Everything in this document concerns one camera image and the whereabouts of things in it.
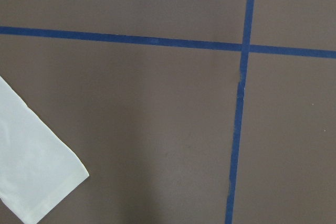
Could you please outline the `cream long-sleeve shirt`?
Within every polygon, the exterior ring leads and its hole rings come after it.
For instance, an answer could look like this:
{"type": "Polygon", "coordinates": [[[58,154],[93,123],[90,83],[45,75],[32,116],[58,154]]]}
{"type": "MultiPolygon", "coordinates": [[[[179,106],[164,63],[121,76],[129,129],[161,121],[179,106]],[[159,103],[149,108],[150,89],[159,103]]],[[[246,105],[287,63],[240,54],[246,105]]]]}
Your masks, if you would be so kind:
{"type": "Polygon", "coordinates": [[[89,177],[78,156],[1,80],[1,201],[38,223],[89,177]]]}

